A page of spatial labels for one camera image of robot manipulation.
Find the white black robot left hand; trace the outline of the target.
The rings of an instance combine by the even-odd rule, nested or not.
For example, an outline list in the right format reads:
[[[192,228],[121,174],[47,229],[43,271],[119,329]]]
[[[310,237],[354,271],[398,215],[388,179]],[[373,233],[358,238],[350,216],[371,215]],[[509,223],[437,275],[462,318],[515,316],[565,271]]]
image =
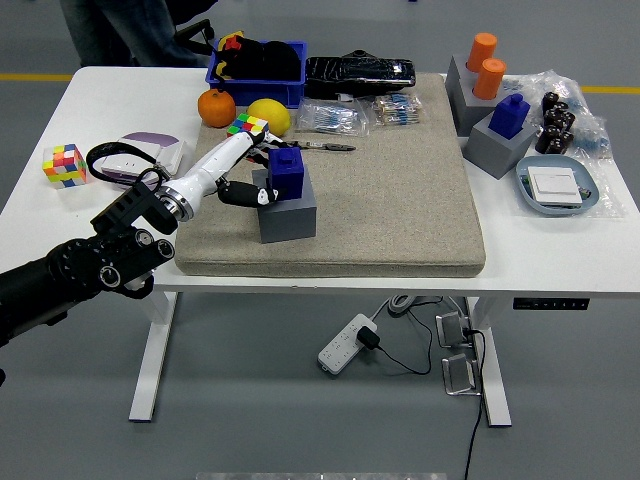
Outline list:
[[[183,218],[198,212],[203,197],[214,194],[223,177],[253,149],[267,144],[283,146],[285,142],[271,133],[241,131],[226,138],[192,166],[182,177],[166,182],[159,191],[181,209]]]

